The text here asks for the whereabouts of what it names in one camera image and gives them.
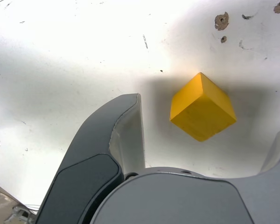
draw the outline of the white table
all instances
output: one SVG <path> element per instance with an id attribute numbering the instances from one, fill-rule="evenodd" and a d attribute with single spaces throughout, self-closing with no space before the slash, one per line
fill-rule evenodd
<path id="1" fill-rule="evenodd" d="M 0 2 L 0 186 L 40 205 L 83 121 L 107 101 L 136 92 L 147 167 L 224 178 L 256 174 L 280 130 L 277 3 Z M 225 11 L 229 26 L 217 31 L 214 19 Z M 169 122 L 172 96 L 198 72 L 228 93 L 238 117 L 202 143 Z"/>

